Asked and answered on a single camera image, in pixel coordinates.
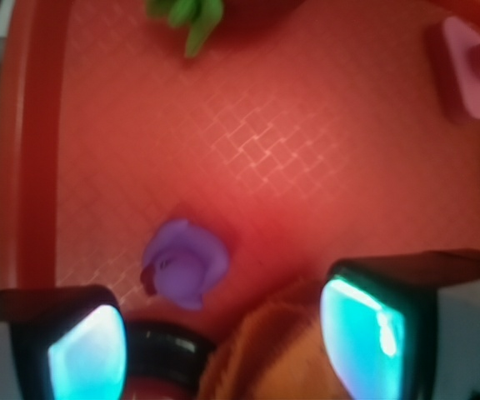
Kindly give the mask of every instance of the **black ring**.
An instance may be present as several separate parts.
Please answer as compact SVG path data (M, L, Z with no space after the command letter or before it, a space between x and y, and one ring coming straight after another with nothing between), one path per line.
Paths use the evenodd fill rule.
M126 322L127 377L169 381L196 394L208 356L216 349L207 338L167 322Z

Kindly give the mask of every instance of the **orange tray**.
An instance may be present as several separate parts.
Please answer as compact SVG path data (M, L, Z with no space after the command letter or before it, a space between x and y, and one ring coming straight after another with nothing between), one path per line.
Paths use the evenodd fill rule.
M0 92L0 287L99 283L128 318L228 335L337 258L480 249L480 122L448 121L424 29L479 0L229 0L202 53L141 0L17 0ZM147 297L169 218L230 273L186 312Z

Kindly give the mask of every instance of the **purple rubber duck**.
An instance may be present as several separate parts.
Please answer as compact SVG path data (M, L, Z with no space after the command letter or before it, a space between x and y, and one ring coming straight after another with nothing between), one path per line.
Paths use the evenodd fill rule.
M148 295L160 294L181 308L201 310L203 294L229 269L222 241L186 219L164 223L146 246L140 281Z

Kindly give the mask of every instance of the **pink toy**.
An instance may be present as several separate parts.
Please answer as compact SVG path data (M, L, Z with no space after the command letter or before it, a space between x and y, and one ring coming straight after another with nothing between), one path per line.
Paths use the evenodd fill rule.
M480 34L449 17L427 39L446 114L456 122L480 119Z

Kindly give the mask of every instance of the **crosshatch pattern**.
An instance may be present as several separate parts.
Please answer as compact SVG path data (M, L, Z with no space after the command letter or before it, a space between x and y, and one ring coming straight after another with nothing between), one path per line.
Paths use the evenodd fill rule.
M140 0L76 0L57 284L105 284L126 314L219 336L337 258L480 248L480 122L443 117L423 45L446 15L418 0L307 0L260 32L226 19L187 61L185 32L148 21ZM139 283L143 248L172 217L231 249L200 313Z

